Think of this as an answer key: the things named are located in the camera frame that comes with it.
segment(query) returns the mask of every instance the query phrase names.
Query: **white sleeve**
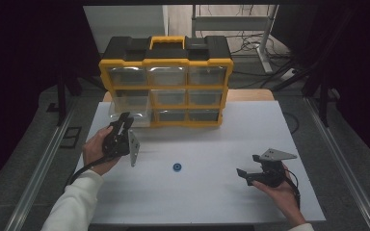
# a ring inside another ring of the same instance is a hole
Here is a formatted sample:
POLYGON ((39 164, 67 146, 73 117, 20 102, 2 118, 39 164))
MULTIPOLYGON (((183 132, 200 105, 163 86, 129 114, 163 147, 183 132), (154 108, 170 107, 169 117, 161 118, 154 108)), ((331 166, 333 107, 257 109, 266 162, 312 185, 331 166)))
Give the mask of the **white sleeve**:
POLYGON ((314 229, 310 223, 305 223, 289 229, 288 231, 314 231, 314 229))
POLYGON ((87 170, 66 187, 41 230, 88 230, 103 178, 87 170))

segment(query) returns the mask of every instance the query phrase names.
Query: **wall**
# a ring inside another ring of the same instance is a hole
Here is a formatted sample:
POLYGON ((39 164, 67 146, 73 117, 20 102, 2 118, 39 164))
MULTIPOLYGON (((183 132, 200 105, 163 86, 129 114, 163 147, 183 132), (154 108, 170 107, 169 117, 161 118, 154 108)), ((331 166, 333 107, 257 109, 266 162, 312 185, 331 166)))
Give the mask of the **wall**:
POLYGON ((99 53, 114 36, 148 38, 167 34, 166 6, 84 7, 99 53))

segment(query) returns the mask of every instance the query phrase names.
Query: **black device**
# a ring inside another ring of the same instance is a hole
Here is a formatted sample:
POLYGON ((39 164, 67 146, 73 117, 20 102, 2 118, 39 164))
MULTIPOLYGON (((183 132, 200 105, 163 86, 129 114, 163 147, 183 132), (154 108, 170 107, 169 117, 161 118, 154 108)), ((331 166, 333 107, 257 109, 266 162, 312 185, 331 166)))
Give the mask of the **black device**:
POLYGON ((67 181, 67 185, 72 184, 77 177, 86 170, 112 161, 117 157, 131 154, 131 166, 133 167, 137 159, 138 150, 140 149, 140 143, 137 141, 132 131, 129 130, 133 122, 134 117, 131 117, 130 113, 122 113, 117 121, 111 122, 109 127, 113 126, 113 130, 104 138, 102 143, 104 156, 76 171, 67 181))
POLYGON ((252 186, 253 181, 258 181, 269 187, 276 188, 284 181, 289 184, 294 192, 297 204, 300 209, 300 192, 299 192, 299 182, 297 181, 296 175, 289 171, 296 177, 297 185, 295 185, 290 178, 286 176, 286 170, 283 166, 281 160, 295 159, 296 155, 278 151, 269 148, 264 154, 252 155, 253 160, 261 164, 263 172, 259 173, 247 173, 246 171, 236 168, 238 176, 246 179, 248 186, 252 186))
POLYGON ((104 138, 102 145, 106 161, 130 153, 128 129, 133 122, 134 117, 130 117, 130 113, 123 113, 119 116, 119 120, 110 123, 109 127, 113 126, 113 131, 104 138))

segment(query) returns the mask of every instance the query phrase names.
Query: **aluminum rail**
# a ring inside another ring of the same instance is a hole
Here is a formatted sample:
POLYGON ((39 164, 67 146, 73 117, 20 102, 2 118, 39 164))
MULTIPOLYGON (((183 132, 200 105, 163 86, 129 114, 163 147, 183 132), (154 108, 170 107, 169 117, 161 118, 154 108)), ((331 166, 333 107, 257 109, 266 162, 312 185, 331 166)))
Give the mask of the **aluminum rail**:
POLYGON ((330 129, 325 127, 323 122, 319 118, 317 106, 315 105, 315 103, 307 97, 304 98, 304 103, 310 110, 311 115, 321 133, 321 136, 323 137, 324 141, 327 144, 327 147, 329 148, 332 158, 337 164, 337 167, 342 177, 344 178, 344 181, 347 184, 347 187, 350 190, 351 195, 356 201, 357 206, 361 211, 362 215, 364 216, 365 221, 370 229, 370 200, 368 198, 368 195, 366 194, 363 187, 359 184, 356 176, 354 175, 353 171, 348 165, 344 153, 339 148, 339 145, 336 142, 334 136, 332 135, 330 129))
POLYGON ((22 196, 19 199, 16 207, 13 210, 12 216, 7 223, 5 231, 15 231, 20 230, 25 222, 29 211, 32 208, 33 202, 35 201, 36 196, 40 190, 40 186, 43 183, 44 177, 46 176, 47 170, 50 168, 50 164, 53 161, 53 158, 56 154, 56 151, 60 145, 60 142, 65 134, 66 128, 73 116, 74 108, 78 102, 78 98, 72 97, 71 102, 69 103, 70 111, 67 114, 63 123, 58 126, 53 134, 50 143, 47 145, 44 150, 43 155, 41 156, 35 171, 32 174, 31 179, 29 180, 28 185, 23 191, 22 196))

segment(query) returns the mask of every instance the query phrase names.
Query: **metal frame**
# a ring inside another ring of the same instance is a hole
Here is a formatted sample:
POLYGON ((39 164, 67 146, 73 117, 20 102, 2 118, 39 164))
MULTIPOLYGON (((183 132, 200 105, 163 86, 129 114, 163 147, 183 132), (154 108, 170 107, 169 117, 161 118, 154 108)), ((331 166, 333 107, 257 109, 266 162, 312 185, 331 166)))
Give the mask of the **metal frame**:
POLYGON ((43 183, 43 180, 46 176, 47 171, 50 168, 50 164, 53 161, 53 158, 56 154, 56 151, 62 141, 62 138, 65 134, 66 128, 73 117, 74 108, 77 104, 78 98, 72 98, 69 108, 70 111, 66 115, 65 120, 62 123, 62 126, 58 126, 53 134, 52 140, 47 145, 44 150, 43 155, 41 156, 35 171, 32 174, 31 179, 29 180, 28 185, 23 191, 22 196, 19 199, 16 207, 13 210, 11 218, 9 219, 5 231, 8 230, 20 230, 25 222, 29 211, 32 208, 33 202, 35 201, 36 196, 40 190, 40 186, 43 183))
POLYGON ((315 103, 307 97, 304 98, 304 103, 310 110, 314 122, 317 125, 317 128, 319 129, 320 134, 323 137, 323 140, 326 143, 332 158, 334 159, 334 162, 337 164, 337 167, 344 178, 344 181, 347 184, 354 201, 356 202, 370 229, 370 200, 368 195, 363 187, 359 184, 356 176, 348 165, 348 162, 343 152, 339 148, 339 145, 332 135, 330 129, 324 126, 323 121, 319 118, 315 103))
POLYGON ((278 5, 273 5, 269 16, 197 16, 197 5, 192 5, 192 37, 196 31, 263 31, 256 52, 266 74, 273 73, 264 49, 272 30, 278 5))

